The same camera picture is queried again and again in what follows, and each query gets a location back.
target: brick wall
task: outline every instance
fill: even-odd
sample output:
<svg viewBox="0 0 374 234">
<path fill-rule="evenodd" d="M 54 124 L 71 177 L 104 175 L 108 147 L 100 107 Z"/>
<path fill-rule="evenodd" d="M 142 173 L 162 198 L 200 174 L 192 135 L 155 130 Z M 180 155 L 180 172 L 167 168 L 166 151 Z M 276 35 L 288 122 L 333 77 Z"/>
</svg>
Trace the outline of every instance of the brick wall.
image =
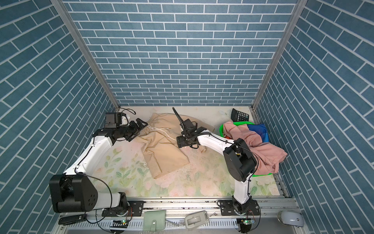
<svg viewBox="0 0 374 234">
<path fill-rule="evenodd" d="M 52 230 L 48 181 L 110 107 L 49 0 L 0 1 L 0 233 Z"/>
<path fill-rule="evenodd" d="M 374 1 L 309 0 L 258 113 L 311 233 L 374 233 Z"/>
<path fill-rule="evenodd" d="M 297 0 L 64 0 L 122 105 L 252 103 Z"/>
</svg>

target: green basket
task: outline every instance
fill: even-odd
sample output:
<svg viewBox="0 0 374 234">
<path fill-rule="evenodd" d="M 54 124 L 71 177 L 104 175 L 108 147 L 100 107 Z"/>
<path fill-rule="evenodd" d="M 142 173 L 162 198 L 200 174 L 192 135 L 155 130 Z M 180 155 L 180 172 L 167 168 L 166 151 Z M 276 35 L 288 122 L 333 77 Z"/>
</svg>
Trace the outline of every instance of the green basket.
<svg viewBox="0 0 374 234">
<path fill-rule="evenodd" d="M 242 121 L 242 122 L 234 122 L 234 125 L 235 126 L 239 126 L 239 125 L 243 125 L 243 124 L 252 124 L 252 125 L 255 125 L 254 123 L 252 122 L 249 122 L 249 121 Z M 220 126 L 220 136 L 223 137 L 223 124 Z M 268 176 L 268 175 L 271 175 L 272 173 L 269 173 L 267 175 L 253 175 L 252 177 L 257 177 L 257 176 Z"/>
</svg>

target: blue cloth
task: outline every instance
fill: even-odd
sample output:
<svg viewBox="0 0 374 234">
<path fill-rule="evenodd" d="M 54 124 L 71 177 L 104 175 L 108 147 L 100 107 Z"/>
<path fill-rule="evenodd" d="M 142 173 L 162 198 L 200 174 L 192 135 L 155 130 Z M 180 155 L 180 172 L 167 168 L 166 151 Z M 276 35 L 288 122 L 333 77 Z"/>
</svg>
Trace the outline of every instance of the blue cloth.
<svg viewBox="0 0 374 234">
<path fill-rule="evenodd" d="M 249 130 L 254 131 L 261 136 L 262 142 L 269 142 L 269 135 L 267 133 L 265 124 L 247 124 L 247 126 Z"/>
</svg>

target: light green pouch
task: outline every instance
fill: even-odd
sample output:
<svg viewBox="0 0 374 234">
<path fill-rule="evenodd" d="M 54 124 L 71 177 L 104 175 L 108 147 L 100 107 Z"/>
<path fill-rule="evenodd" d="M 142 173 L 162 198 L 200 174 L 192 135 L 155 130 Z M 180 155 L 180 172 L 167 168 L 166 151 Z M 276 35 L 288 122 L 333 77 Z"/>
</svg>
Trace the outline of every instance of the light green pouch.
<svg viewBox="0 0 374 234">
<path fill-rule="evenodd" d="M 144 213 L 143 231 L 161 231 L 165 229 L 166 210 L 147 211 Z"/>
</svg>

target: pink garment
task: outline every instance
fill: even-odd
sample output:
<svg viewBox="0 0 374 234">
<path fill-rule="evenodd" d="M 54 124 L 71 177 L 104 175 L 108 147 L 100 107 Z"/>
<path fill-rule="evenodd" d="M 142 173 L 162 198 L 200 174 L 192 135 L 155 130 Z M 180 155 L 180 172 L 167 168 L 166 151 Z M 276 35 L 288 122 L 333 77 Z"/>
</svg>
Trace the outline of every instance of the pink garment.
<svg viewBox="0 0 374 234">
<path fill-rule="evenodd" d="M 283 162 L 287 156 L 283 149 L 269 142 L 263 143 L 261 136 L 254 131 L 250 131 L 246 124 L 235 126 L 233 121 L 230 120 L 223 124 L 223 133 L 231 139 L 241 138 L 247 143 L 258 162 L 255 175 L 277 173 L 279 163 Z"/>
</svg>

